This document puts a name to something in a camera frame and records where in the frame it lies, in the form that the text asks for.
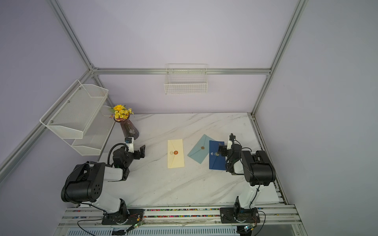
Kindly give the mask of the dark blue envelope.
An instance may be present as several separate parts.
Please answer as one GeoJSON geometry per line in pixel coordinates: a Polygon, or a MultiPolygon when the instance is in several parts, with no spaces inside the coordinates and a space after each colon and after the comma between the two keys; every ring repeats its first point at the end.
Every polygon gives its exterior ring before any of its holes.
{"type": "Polygon", "coordinates": [[[209,143],[209,169],[225,171],[226,157],[218,154],[219,145],[224,145],[224,142],[210,141],[209,143]]]}

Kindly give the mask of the light teal envelope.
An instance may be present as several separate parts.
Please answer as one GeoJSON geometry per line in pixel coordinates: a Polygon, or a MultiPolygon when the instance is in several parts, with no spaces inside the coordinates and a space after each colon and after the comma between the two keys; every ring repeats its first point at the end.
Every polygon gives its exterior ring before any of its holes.
{"type": "Polygon", "coordinates": [[[188,157],[201,164],[209,154],[209,143],[213,140],[214,139],[204,134],[188,153],[188,157]]]}

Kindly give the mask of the pale yellow envelope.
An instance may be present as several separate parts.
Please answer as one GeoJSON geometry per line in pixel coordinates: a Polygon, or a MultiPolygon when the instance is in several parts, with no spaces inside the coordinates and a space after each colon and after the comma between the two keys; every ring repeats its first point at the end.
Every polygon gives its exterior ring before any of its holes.
{"type": "Polygon", "coordinates": [[[183,139],[167,141],[167,168],[185,167],[183,139]]]}

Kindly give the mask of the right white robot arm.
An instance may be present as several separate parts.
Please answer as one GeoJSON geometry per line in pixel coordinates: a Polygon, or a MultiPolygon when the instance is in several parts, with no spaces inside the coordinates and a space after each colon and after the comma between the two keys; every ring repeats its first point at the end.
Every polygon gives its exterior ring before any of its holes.
{"type": "Polygon", "coordinates": [[[232,175],[243,175],[249,184],[249,193],[236,197],[232,208],[222,208],[223,223],[259,223],[256,200],[263,188],[276,180],[276,171],[266,152],[257,150],[252,153],[240,144],[223,145],[218,152],[226,157],[226,171],[232,175]]]}

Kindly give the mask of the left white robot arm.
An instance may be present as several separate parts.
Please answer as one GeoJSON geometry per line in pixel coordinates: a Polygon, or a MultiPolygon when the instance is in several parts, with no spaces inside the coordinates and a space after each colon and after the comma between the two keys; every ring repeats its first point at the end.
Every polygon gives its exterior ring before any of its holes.
{"type": "Polygon", "coordinates": [[[85,204],[102,210],[105,215],[128,215],[125,201],[103,189],[105,183],[124,182],[134,160],[145,157],[146,146],[132,149],[132,144],[118,143],[109,151],[107,162],[87,161],[75,166],[61,191],[66,203],[85,204]]]}

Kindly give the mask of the purple ribbed glass vase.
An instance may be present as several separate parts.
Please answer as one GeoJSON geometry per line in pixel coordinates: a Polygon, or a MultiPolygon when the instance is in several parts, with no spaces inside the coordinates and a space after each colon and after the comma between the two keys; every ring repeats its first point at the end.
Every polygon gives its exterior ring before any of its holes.
{"type": "Polygon", "coordinates": [[[122,120],[118,122],[121,126],[122,132],[125,138],[139,138],[139,131],[130,119],[122,120]]]}

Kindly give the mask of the yellow flower bouquet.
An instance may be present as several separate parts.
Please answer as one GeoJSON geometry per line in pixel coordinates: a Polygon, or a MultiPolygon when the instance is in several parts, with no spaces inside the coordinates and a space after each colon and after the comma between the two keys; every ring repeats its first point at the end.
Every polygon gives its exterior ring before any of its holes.
{"type": "Polygon", "coordinates": [[[111,107],[110,112],[112,113],[111,117],[116,122],[123,122],[130,118],[131,115],[134,114],[132,108],[127,108],[124,105],[116,105],[111,107]]]}

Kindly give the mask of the white mesh two-tier shelf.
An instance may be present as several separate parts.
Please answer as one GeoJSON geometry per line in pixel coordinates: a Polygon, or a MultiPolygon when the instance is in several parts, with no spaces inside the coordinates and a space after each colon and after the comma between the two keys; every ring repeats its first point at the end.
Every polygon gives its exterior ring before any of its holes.
{"type": "Polygon", "coordinates": [[[100,156],[115,124],[107,99],[107,89],[77,80],[40,123],[81,156],[100,156]]]}

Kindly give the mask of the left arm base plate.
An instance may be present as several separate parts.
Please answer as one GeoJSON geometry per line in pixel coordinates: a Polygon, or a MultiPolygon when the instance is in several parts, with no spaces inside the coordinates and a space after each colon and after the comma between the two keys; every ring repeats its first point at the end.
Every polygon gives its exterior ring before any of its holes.
{"type": "Polygon", "coordinates": [[[128,209],[125,213],[109,213],[103,216],[102,225],[134,225],[144,216],[144,209],[128,209]]]}

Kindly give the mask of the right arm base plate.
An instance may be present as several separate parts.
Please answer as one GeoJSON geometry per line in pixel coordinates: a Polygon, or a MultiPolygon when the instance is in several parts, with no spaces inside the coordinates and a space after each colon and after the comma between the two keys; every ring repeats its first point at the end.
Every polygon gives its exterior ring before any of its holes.
{"type": "Polygon", "coordinates": [[[232,207],[220,208],[220,219],[222,223],[260,223],[260,216],[257,208],[235,210],[232,207]]]}

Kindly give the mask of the aluminium mounting rail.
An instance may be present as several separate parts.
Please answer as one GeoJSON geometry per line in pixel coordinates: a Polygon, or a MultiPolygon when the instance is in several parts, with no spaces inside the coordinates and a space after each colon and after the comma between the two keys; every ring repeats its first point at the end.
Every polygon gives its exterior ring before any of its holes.
{"type": "Polygon", "coordinates": [[[103,213],[90,207],[68,208],[56,236],[305,236],[293,205],[259,206],[260,223],[222,223],[223,206],[146,207],[134,225],[102,225],[103,213]]]}

